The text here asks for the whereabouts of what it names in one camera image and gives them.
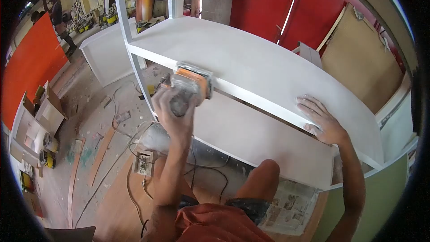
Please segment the orange sander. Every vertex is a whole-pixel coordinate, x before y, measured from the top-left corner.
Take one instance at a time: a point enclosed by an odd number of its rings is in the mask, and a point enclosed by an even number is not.
[[[206,98],[212,98],[212,72],[184,62],[178,62],[176,67],[170,84],[172,88],[179,89],[179,93],[170,100],[170,109],[175,116],[182,117],[188,110],[188,103],[193,95],[198,98],[196,106]]]

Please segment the person's right hand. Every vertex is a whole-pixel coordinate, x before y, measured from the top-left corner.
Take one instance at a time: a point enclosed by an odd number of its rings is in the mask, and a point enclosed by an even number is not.
[[[169,134],[172,144],[181,151],[188,151],[193,134],[194,108],[197,98],[190,99],[188,110],[183,117],[176,117],[170,109],[170,100],[177,93],[177,89],[164,87],[151,100],[158,120]]]
[[[319,141],[326,144],[342,144],[349,142],[349,135],[319,100],[307,94],[297,97],[297,107],[315,125],[305,124],[304,129],[314,134]]]

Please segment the concrete floor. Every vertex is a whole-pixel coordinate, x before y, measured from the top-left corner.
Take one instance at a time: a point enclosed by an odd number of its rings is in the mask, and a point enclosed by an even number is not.
[[[101,144],[97,137],[103,137],[106,134],[115,113],[114,102],[110,102],[106,108],[103,108],[104,103],[102,104],[102,101],[105,97],[112,97],[115,90],[119,89],[115,95],[118,112],[130,111],[131,118],[118,127],[120,132],[134,135],[141,122],[153,120],[145,100],[138,98],[140,94],[135,89],[137,81],[134,75],[129,75],[102,88],[80,50],[77,50],[69,59],[71,66],[53,86],[53,90],[61,98],[63,111],[68,117],[67,121],[63,121],[56,134],[56,138],[59,140],[56,167],[55,169],[44,168],[43,178],[36,178],[36,189],[40,195],[40,202],[45,215],[43,225],[50,228],[68,228],[67,196],[71,168],[74,162],[75,139],[85,138],[86,141],[80,157],[74,187],[73,225],[76,224],[84,205],[93,195],[101,178],[118,155],[125,150],[126,143],[129,141],[125,135],[116,133],[113,136],[95,177],[94,187],[89,187],[87,185],[89,170]],[[167,71],[169,70],[164,67],[150,64],[142,73],[148,84],[156,86],[162,74]],[[86,208],[77,227],[93,225],[97,205],[103,199],[105,192],[128,155],[130,155],[130,151],[126,151],[109,172],[103,185]]]

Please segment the red shirt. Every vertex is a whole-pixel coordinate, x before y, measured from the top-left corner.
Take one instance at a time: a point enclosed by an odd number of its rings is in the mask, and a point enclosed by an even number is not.
[[[184,207],[176,217],[178,242],[183,241],[273,241],[243,210],[226,205],[200,204]]]

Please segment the electrical outlet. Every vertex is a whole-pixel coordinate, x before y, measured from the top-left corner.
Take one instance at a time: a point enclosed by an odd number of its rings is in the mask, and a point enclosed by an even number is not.
[[[134,159],[132,171],[140,175],[152,177],[153,163],[155,162],[154,153],[144,150],[141,145],[137,145],[133,153],[137,157]]]

